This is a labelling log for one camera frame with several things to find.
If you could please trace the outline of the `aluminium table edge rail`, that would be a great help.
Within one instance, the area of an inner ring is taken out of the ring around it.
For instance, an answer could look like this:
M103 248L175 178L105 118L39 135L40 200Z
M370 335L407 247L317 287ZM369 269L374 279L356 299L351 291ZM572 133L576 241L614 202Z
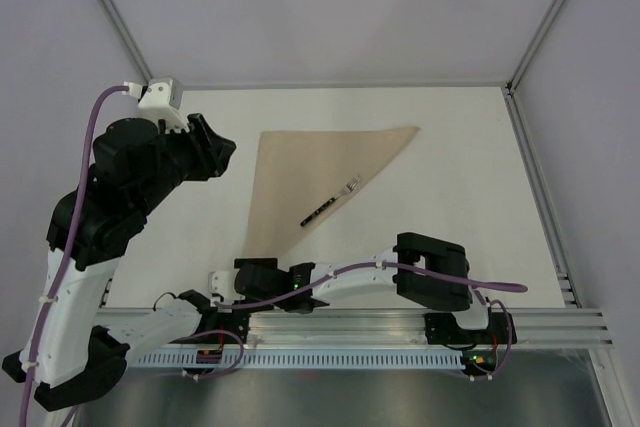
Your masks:
M502 88L502 95L565 305L570 308L582 308L583 305L570 271L569 257L560 232L557 216L525 125L524 115L517 102L515 91L510 84Z

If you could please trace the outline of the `black handled silver fork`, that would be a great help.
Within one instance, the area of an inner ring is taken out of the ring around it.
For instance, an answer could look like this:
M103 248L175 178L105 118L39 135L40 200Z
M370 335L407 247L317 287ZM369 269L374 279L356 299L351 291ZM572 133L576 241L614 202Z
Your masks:
M361 180L362 178L360 175L354 176L337 193L335 193L332 197L330 197L323 204L317 207L311 214L305 217L300 222L299 226L301 228L305 228L307 225L313 222L317 217L319 217L323 212L325 212L329 207L335 204L340 198L352 194L361 183Z

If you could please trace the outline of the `aluminium right frame post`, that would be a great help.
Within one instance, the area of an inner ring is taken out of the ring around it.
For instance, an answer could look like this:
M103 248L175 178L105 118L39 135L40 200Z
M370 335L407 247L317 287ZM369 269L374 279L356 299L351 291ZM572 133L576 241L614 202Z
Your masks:
M512 96L518 86L524 80L529 68L536 59L547 37L550 35L555 24L558 22L563 11L568 6L570 0L551 0L549 6L537 25L532 38L527 44L523 55L520 57L516 67L505 84L505 91Z

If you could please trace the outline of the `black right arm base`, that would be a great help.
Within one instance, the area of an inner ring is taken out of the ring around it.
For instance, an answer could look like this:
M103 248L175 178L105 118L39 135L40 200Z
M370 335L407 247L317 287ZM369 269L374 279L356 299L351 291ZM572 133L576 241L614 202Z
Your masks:
M425 337L429 345L469 347L517 343L517 334L512 325L513 318L509 313L491 312L488 326L482 329L460 327L451 313L428 313L423 319Z

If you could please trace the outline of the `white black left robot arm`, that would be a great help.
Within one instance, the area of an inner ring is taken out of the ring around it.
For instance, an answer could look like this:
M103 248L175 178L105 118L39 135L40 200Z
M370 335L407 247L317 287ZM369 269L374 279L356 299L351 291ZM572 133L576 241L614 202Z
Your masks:
M29 342L2 369L48 412L97 400L130 364L175 340L206 343L218 331L217 310L188 290L167 308L120 327L94 319L129 242L151 212L183 182L206 182L226 171L236 145L201 114L185 129L125 118L92 140L94 162L76 190L56 205L47 233L48 272Z

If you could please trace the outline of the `beige cloth napkin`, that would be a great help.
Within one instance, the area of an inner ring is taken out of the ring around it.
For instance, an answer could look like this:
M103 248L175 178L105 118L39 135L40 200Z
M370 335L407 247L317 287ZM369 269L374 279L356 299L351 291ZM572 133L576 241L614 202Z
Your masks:
M281 257L383 171L416 137L406 126L374 131L264 131L260 134L244 257ZM354 176L356 190L305 228L300 222Z

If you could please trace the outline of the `aluminium rear frame bar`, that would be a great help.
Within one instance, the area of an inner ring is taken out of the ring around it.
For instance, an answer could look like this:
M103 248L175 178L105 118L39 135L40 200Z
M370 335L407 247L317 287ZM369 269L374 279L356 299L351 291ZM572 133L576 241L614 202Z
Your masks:
M185 91L225 91L225 90L281 90L281 89L342 89L342 88L439 88L439 87L507 87L509 82L498 80L409 80L409 81L320 81L320 82L275 82L185 85Z

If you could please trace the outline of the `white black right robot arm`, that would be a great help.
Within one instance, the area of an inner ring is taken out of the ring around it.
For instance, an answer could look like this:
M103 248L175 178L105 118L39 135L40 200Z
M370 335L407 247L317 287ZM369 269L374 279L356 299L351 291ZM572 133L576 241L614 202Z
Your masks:
M514 341L512 317L494 316L483 291L525 293L512 282L472 280L464 247L413 232L395 246L356 263L314 263L281 270L271 258L235 262L231 289L236 305L259 311L279 308L309 314L340 299L390 292L427 309L428 344L453 350Z

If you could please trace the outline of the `aluminium frame post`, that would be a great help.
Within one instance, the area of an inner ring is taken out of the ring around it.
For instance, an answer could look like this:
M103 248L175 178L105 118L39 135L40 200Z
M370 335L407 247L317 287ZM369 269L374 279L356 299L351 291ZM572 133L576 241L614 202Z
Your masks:
M141 80L149 83L152 70L114 0L96 0L108 24L120 42L126 57Z
M549 6L537 25L532 38L527 44L523 55L520 57L516 67L505 84L505 91L512 96L518 86L524 80L529 68L536 59L547 37L550 35L555 24L558 22L563 11L568 6L570 0L551 0Z

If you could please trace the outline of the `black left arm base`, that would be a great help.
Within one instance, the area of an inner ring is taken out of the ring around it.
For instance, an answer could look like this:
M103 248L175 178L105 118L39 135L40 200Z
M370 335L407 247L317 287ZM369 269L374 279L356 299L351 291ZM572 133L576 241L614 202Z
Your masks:
M206 295L190 289L180 294L164 292L152 305L153 312L165 312L170 308L187 308L198 319L195 327L180 337L179 343L240 345L246 342L250 314L218 308Z

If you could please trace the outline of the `aluminium left frame post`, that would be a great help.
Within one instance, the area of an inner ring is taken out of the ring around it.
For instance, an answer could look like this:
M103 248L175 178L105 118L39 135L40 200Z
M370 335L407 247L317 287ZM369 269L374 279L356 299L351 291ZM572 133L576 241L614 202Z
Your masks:
M149 83L152 70L114 0L96 0L108 24L120 42L126 57L141 80Z

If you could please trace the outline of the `aluminium front mounting rail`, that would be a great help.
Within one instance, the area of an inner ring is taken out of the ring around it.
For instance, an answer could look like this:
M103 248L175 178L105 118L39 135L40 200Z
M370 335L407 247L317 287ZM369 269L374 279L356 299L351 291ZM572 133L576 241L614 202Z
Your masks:
M596 309L512 309L517 349L611 348L612 335ZM246 341L254 348L428 348L421 309L319 309L250 316Z

